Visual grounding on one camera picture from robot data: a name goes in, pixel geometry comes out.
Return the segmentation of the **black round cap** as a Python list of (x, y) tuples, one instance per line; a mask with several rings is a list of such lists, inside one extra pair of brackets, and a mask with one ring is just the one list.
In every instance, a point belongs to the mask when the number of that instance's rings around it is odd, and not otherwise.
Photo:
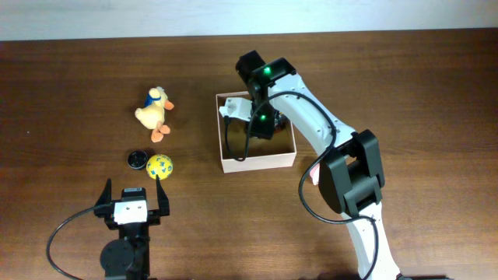
[(145, 151), (135, 150), (128, 155), (127, 164), (133, 170), (143, 170), (149, 157)]

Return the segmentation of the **yellow ball blue letters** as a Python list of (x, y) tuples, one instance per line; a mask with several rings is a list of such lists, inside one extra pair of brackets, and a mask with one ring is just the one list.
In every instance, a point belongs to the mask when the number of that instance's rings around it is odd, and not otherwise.
[(173, 168), (174, 165), (171, 158), (164, 154), (151, 156), (146, 164), (146, 172), (153, 180), (157, 177), (160, 180), (167, 179), (172, 174)]

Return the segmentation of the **white cardboard box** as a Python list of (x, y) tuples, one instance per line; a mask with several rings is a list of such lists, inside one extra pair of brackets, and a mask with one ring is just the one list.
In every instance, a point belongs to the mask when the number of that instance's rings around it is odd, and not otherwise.
[(249, 98), (247, 92), (220, 93), (216, 95), (216, 111), (218, 121), (218, 137), (220, 161), (224, 173), (242, 171), (265, 170), (281, 167), (290, 167), (296, 158), (296, 141), (293, 124), (286, 120), (283, 128), (278, 129), (271, 140), (251, 138), (248, 156), (243, 162), (238, 162), (230, 157), (226, 150), (225, 129), (223, 117), (218, 112), (230, 97)]

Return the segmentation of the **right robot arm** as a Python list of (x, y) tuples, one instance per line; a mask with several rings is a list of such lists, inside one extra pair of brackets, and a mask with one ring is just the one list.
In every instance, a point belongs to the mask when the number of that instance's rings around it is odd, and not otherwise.
[(236, 71), (251, 96), (247, 136), (254, 125), (272, 130), (277, 113), (287, 117), (317, 153), (310, 168), (317, 170), (322, 198), (341, 216), (337, 224), (348, 228), (359, 277), (400, 278), (382, 222), (385, 178), (376, 136), (340, 121), (285, 58), (266, 63), (250, 51), (240, 56)]

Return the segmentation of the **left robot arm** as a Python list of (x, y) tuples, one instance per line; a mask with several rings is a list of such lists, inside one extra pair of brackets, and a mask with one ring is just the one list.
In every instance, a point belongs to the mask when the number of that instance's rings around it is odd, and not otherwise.
[(100, 265), (105, 279), (147, 279), (150, 276), (149, 228), (158, 226), (170, 214), (169, 199), (155, 178), (158, 208), (149, 210), (146, 189), (125, 188), (117, 200), (111, 198), (111, 181), (97, 199), (94, 215), (104, 220), (107, 228), (118, 231), (118, 238), (101, 251)]

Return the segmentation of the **pink hat rubber duck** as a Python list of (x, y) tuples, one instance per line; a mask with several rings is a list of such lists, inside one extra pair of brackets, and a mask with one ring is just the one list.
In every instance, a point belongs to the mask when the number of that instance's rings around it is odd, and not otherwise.
[(320, 176), (320, 164), (319, 163), (317, 163), (314, 167), (311, 168), (311, 170), (309, 172), (309, 176), (311, 178), (312, 184), (318, 185), (319, 176)]

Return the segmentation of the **red grey toy truck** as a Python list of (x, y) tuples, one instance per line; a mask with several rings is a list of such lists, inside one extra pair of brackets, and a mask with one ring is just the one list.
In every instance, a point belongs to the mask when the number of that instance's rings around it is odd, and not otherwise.
[(279, 133), (286, 128), (287, 117), (280, 111), (275, 111), (274, 115), (274, 132)]

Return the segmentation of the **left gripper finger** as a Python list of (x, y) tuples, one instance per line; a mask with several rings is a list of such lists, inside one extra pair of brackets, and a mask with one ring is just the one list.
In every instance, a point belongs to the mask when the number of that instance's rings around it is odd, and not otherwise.
[(156, 175), (156, 193), (159, 211), (169, 211), (169, 198), (167, 197), (167, 194), (160, 183), (160, 178), (158, 175)]
[(99, 198), (96, 201), (95, 206), (109, 206), (112, 201), (112, 181), (110, 178), (107, 179), (103, 191), (101, 192)]

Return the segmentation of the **yellow plush duck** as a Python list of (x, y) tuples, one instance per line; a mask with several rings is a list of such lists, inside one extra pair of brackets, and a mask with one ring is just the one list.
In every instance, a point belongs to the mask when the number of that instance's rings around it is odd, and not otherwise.
[(165, 124), (165, 111), (174, 109), (174, 104), (163, 87), (157, 86), (149, 90), (143, 108), (135, 110), (135, 117), (139, 122), (151, 130), (151, 141), (161, 142), (164, 135), (170, 133), (170, 127)]

